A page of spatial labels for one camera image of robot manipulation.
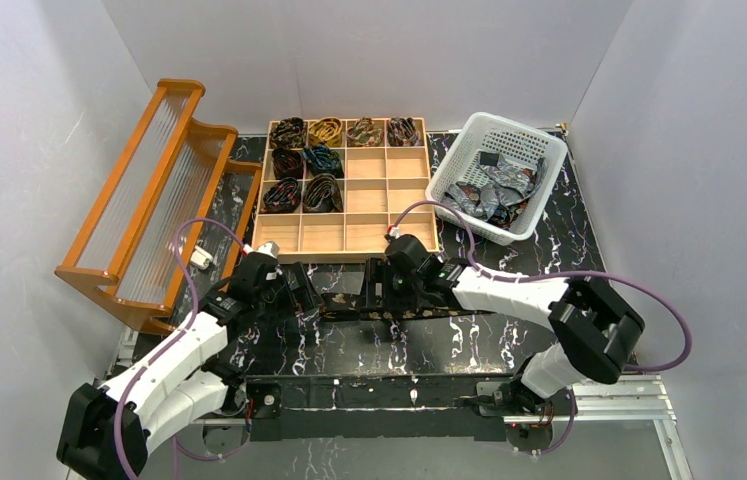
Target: rolled necktie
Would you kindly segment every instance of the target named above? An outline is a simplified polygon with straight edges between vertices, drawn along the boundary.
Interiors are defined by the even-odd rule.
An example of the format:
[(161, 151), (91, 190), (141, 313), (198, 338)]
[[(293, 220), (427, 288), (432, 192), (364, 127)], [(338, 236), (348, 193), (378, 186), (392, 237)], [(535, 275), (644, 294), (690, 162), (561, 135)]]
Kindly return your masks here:
[(291, 117), (282, 120), (270, 132), (270, 144), (274, 148), (302, 148), (305, 146), (305, 120)]
[(302, 211), (305, 213), (343, 212), (344, 202), (337, 179), (324, 173), (308, 182), (305, 195), (302, 197)]
[(330, 117), (318, 120), (308, 127), (308, 144), (320, 145), (325, 143), (329, 147), (340, 147), (343, 122), (340, 119)]
[(285, 178), (270, 187), (261, 201), (261, 213), (290, 213), (299, 206), (302, 192), (295, 178)]
[(395, 117), (388, 120), (388, 143), (392, 147), (418, 147), (420, 135), (412, 118)]
[(273, 150), (273, 175), (277, 180), (282, 178), (299, 178), (304, 175), (302, 155), (284, 147)]
[(347, 146), (380, 147), (382, 146), (382, 129), (373, 123), (372, 118), (361, 118), (347, 129)]
[(335, 178), (344, 178), (340, 155), (326, 145), (320, 144), (314, 148), (305, 147), (302, 149), (302, 156), (305, 157), (305, 163), (314, 175), (328, 173)]

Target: wooden compartment tray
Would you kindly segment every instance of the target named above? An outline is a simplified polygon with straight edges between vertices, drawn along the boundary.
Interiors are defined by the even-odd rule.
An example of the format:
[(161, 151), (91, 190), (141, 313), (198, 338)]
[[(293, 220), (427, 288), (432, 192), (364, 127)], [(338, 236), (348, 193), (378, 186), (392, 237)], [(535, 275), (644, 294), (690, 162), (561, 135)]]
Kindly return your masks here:
[[(380, 128), (386, 128), (386, 118), (376, 118)], [(316, 122), (306, 120), (308, 125)], [(364, 262), (371, 256), (381, 256), (387, 242), (385, 232), (405, 207), (425, 198), (429, 184), (429, 154), (426, 128), (422, 118), (414, 118), (422, 145), (391, 147), (387, 132), (377, 147), (347, 147), (346, 130), (356, 119), (343, 119), (341, 147), (344, 179), (338, 180), (344, 201), (341, 213), (256, 214), (252, 245), (268, 241), (279, 245), (279, 260), (292, 262)], [(270, 122), (272, 131), (278, 122)], [(264, 152), (261, 188), (257, 212), (262, 197), (275, 183), (270, 142)], [(306, 170), (303, 193), (312, 175)], [(417, 236), (430, 251), (440, 250), (435, 214), (431, 207), (413, 210), (400, 224), (403, 233)]]

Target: marble tabletop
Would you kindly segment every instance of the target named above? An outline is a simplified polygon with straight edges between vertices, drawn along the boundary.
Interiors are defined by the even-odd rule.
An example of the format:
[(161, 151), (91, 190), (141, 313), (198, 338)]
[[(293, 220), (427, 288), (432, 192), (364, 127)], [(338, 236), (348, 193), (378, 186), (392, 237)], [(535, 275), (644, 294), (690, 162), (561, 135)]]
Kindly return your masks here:
[[(443, 160), (456, 135), (429, 134), (432, 172)], [(266, 137), (241, 137), (232, 158), (260, 162)], [(209, 217), (233, 229), (238, 224), (251, 177), (226, 175), (217, 188)], [(438, 221), (445, 256), (466, 252), (464, 230)], [(246, 241), (252, 236), (252, 221)], [(582, 201), (570, 157), (565, 160), (535, 234), (527, 241), (500, 246), (477, 237), (480, 263), (508, 272), (538, 274), (562, 270), (603, 270), (603, 262), (588, 212)], [(206, 226), (198, 244), (220, 260), (207, 272), (192, 269), (204, 292), (217, 280), (231, 240), (218, 228)], [(311, 264), (308, 273), (322, 292), (357, 293), (361, 264)], [(190, 295), (182, 287), (175, 315), (185, 318)], [(135, 360), (145, 355), (158, 337), (140, 335)], [(530, 354), (547, 348), (552, 332), (502, 315), (473, 315), (422, 321), (327, 323), (319, 316), (289, 318), (282, 325), (256, 324), (238, 340), (233, 361), (251, 376), (269, 375), (389, 375), (488, 374), (515, 372)]]

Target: ribbed translucent panel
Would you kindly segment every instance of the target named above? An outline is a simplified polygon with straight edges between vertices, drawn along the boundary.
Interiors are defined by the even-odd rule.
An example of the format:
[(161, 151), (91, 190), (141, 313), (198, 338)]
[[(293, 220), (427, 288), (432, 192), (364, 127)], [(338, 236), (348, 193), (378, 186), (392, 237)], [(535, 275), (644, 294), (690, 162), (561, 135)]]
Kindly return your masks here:
[(102, 212), (84, 252), (79, 257), (76, 263), (78, 267), (107, 270), (111, 265), (114, 252), (123, 239), (129, 220), (137, 209), (161, 153), (178, 124), (188, 97), (187, 93), (177, 93), (166, 95), (162, 99), (120, 183), (117, 184)]
[[(173, 256), (173, 236), (182, 222), (196, 216), (223, 139), (191, 135), (182, 146), (158, 206), (120, 282), (118, 297), (157, 305), (164, 302), (173, 272), (178, 268)], [(183, 235), (181, 245), (186, 241)]]

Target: robotic arm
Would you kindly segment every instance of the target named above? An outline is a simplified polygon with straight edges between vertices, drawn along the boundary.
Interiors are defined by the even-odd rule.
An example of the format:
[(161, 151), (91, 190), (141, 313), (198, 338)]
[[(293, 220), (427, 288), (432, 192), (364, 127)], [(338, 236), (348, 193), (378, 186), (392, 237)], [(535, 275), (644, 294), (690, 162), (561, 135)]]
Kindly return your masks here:
[(251, 252), (225, 292), (212, 289), (200, 301), (199, 314), (178, 341), (173, 334), (123, 374), (76, 390), (58, 459), (88, 480), (126, 478), (113, 440), (114, 411), (125, 395), (123, 445), (136, 472), (191, 421), (243, 407), (245, 378), (229, 360), (239, 333), (256, 319), (313, 310), (327, 320), (493, 312), (552, 329), (559, 343), (528, 358), (511, 381), (477, 385), (471, 402), (486, 416), (535, 413), (560, 389), (585, 378), (617, 382), (644, 330), (643, 320), (603, 279), (503, 283), (479, 276), (465, 259), (441, 261), (412, 235), (388, 240), (387, 260), (368, 260), (356, 306), (338, 312), (317, 294), (301, 264), (279, 265), (275, 244)]

